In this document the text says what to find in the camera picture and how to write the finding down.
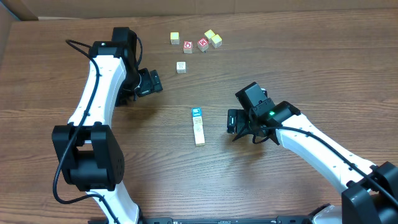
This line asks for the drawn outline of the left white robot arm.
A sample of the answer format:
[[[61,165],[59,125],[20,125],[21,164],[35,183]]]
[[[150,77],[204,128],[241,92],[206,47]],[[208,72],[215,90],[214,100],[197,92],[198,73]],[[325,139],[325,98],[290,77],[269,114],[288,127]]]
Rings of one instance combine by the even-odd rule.
[[[90,70],[80,102],[66,125],[55,126],[52,142],[59,161],[52,193],[61,204],[93,198],[105,223],[143,223],[123,183],[124,154],[111,130],[115,107],[162,91],[156,71],[139,69],[140,39],[95,42],[83,52]]]

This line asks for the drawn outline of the red framed block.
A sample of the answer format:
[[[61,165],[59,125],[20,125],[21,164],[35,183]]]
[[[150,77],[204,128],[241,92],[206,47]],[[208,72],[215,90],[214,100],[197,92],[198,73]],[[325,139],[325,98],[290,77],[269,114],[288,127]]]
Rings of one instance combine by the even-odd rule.
[[[203,126],[200,124],[194,125],[193,130],[194,130],[195,135],[199,135],[199,136],[204,135]]]

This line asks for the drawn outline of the plain white block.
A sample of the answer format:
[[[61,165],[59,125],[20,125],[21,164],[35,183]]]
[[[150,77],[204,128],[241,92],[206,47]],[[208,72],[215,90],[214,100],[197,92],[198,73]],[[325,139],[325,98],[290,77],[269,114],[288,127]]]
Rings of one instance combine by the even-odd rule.
[[[195,145],[196,146],[205,145],[205,137],[203,133],[195,133]]]

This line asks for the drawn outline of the blue letter block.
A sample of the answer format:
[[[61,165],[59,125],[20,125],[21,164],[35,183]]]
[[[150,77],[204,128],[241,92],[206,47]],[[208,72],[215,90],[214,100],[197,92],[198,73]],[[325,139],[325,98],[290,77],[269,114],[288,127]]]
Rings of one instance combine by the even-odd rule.
[[[193,118],[202,117],[201,108],[192,108],[192,117]]]

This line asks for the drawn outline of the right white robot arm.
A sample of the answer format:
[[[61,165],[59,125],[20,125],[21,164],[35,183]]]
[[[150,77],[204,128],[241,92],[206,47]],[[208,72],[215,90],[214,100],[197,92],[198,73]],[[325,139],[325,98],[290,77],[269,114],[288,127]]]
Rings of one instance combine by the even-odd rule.
[[[227,132],[239,139],[261,136],[294,152],[336,189],[341,205],[323,205],[302,218],[281,223],[397,223],[397,167],[380,166],[340,146],[316,128],[300,110],[283,101],[263,101],[228,111]]]

